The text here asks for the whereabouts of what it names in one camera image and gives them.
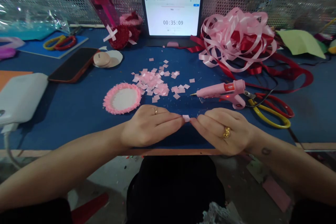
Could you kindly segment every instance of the glue gun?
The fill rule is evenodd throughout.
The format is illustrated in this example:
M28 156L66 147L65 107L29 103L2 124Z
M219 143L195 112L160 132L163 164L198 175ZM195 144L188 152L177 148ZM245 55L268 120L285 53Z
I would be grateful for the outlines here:
M245 81L234 80L232 83L221 83L198 90L192 95L203 98L218 97L223 100L232 102L234 109L240 110L245 107L245 101L239 96L239 94L245 91Z

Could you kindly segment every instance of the hand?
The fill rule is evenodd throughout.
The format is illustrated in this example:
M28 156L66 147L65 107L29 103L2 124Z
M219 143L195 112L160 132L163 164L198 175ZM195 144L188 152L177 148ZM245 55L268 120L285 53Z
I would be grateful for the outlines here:
M153 105L142 105L132 119L125 122L121 142L129 147L149 146L175 133L183 124L184 119L179 114Z
M227 156L250 148L258 131L242 114L226 108L208 110L197 119L191 118L190 122L201 136ZM228 138L223 138L225 126L231 129Z

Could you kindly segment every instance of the charging cable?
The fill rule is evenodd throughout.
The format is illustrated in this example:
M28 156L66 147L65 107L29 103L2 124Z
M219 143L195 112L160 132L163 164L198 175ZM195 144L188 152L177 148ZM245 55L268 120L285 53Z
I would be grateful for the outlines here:
M5 149L6 149L6 153L9 157L9 160L11 161L11 163L15 166L16 169L20 170L21 169L21 165L15 160L15 158L12 155L12 152L10 150L9 147L9 134L12 131L15 131L18 128L18 123L11 123L11 124L7 124L3 127L1 133L4 135L3 136L3 141L5 144Z

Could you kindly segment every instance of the plastic wrap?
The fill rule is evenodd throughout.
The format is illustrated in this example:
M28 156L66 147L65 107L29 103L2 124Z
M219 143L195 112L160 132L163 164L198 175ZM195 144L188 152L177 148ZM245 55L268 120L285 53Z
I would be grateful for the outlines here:
M0 5L0 37L42 40L55 30L70 32L61 11L35 4Z

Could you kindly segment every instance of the pink oval frame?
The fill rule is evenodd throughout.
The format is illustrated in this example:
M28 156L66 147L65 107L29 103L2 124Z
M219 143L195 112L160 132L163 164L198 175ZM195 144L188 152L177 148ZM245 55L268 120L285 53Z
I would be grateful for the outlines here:
M131 107L128 107L124 110L117 110L111 105L111 100L116 95L116 93L122 89L134 89L137 93L136 101ZM136 109L140 105L140 100L141 100L141 92L140 92L140 89L136 85L128 84L128 83L120 83L120 84L115 85L113 88L111 88L107 92L104 98L103 106L105 107L106 111L111 114L125 114L125 113L132 111L133 109Z

